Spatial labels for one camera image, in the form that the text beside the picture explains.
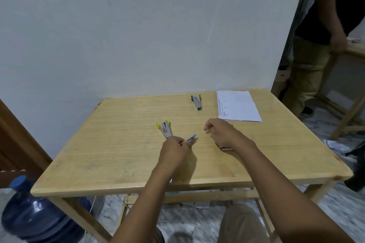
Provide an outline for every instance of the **tiled floor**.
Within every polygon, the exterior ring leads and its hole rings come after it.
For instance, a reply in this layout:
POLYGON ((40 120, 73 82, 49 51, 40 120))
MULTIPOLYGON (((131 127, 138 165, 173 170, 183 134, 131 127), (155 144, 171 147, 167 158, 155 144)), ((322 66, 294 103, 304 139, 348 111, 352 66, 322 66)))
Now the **tiled floor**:
MULTIPOLYGON (((305 125, 312 130, 320 139, 327 139, 334 129, 338 118, 336 111, 331 114, 327 108, 317 100, 311 100, 309 105, 315 106, 315 112, 310 117, 302 117, 305 125)), ((365 135, 345 134, 338 141, 350 148, 354 148, 365 135)), ((350 165, 354 164, 354 158, 344 157, 337 153, 350 165)), ((11 193, 0 190, 0 211, 2 211, 11 193)), ((109 195, 99 217, 103 226, 112 234, 116 230, 116 222, 121 211, 121 198, 124 196, 109 195)), ((234 204, 245 203, 252 207, 259 215, 258 208, 253 200, 235 201, 234 204)), ((211 202, 207 209, 197 209, 181 204, 163 205, 158 227, 162 230, 167 243, 175 242, 216 242, 221 219, 229 206, 229 202, 211 202)), ((355 193, 348 189, 342 182, 330 190, 321 200, 319 206, 341 228, 343 228, 355 242, 365 242, 365 194, 355 193)), ((88 235, 81 242, 96 242, 88 235)), ((7 243, 21 242, 16 237, 6 234, 0 228, 0 241, 7 243)))

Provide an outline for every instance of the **water bottle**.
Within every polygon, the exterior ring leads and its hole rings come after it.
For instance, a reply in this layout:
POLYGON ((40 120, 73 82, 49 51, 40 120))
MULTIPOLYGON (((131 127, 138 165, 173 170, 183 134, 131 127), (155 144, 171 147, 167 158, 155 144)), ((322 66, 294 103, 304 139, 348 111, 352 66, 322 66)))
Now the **water bottle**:
MULTIPOLYGON (((16 191, 2 213, 2 225, 12 235, 29 243, 78 243, 84 230, 44 197, 34 197, 30 189, 35 181, 26 176, 14 179, 10 187, 16 191)), ((89 211, 86 197, 79 203, 89 211)))

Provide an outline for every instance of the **wooden table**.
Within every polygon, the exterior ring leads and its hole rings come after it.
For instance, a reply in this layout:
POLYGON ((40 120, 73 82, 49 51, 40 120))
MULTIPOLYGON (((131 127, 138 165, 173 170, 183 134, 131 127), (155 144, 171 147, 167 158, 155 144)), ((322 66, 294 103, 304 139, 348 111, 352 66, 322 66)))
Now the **wooden table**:
MULTIPOLYGON (((311 184, 306 194, 318 201, 336 179, 351 170, 266 89, 249 90, 261 122, 235 121, 261 151, 295 184, 311 184)), ((203 92, 197 111, 190 94, 105 99, 71 138, 33 186, 99 242, 111 235, 76 202, 77 196, 138 193, 156 165, 164 137, 156 121, 171 121, 173 134, 197 134, 186 163, 176 172, 168 191, 253 188, 234 152, 222 152, 203 131, 217 117, 215 92, 203 92)), ((258 198, 257 191, 166 194, 165 202, 258 198)), ((260 207, 265 216, 265 209, 260 207)), ((273 232, 267 219, 268 231, 273 232)))
MULTIPOLYGON (((348 43, 347 50, 345 54, 350 54, 356 56, 357 58, 365 59, 365 43, 348 43)), ((326 68, 323 72, 322 82, 320 86, 320 90, 318 91, 317 97, 324 101, 325 103, 329 104, 330 106, 336 108, 340 112, 344 113, 344 117, 336 126, 335 130, 330 135, 331 140, 336 140, 341 135, 342 132, 351 132, 351 131, 365 131, 365 125, 348 125, 351 120, 354 119, 354 116, 359 112, 359 110, 363 107, 365 103, 365 82, 361 85, 357 85, 360 88, 360 93, 358 97, 355 99, 354 103, 352 104, 349 110, 341 107, 340 105, 334 103, 326 96, 323 96, 320 91, 328 78, 330 77, 333 68, 335 67, 338 61, 338 56, 331 56, 326 68)))

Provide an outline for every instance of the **beige pants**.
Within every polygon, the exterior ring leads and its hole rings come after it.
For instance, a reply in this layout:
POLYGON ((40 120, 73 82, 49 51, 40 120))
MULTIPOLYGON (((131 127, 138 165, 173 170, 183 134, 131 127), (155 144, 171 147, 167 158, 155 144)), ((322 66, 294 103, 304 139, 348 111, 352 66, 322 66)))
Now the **beige pants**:
MULTIPOLYGON (((161 233, 156 228, 153 243, 162 243, 161 233)), ((223 216, 217 243, 270 243, 266 230, 254 210, 245 205, 235 205, 223 216)))
POLYGON ((304 102, 317 94, 323 70, 330 58, 329 45, 294 38, 294 60, 290 73, 290 86, 282 103, 295 115, 304 109, 304 102))

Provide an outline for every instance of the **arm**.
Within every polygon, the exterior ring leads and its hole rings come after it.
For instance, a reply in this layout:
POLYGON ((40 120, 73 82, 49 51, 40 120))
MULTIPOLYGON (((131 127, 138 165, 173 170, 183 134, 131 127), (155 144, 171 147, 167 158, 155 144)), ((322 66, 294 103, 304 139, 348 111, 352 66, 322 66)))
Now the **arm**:
POLYGON ((189 143, 182 138, 171 136, 164 142, 148 182, 110 243, 152 242, 167 185, 188 151, 189 143))
POLYGON ((331 33, 331 53, 342 53, 347 48, 347 39, 341 21, 336 11, 336 0, 315 0, 318 17, 326 29, 331 33))
POLYGON ((237 152, 284 243, 353 242, 261 153, 252 140, 222 119, 209 119, 204 126, 204 130, 208 129, 219 146, 237 152))

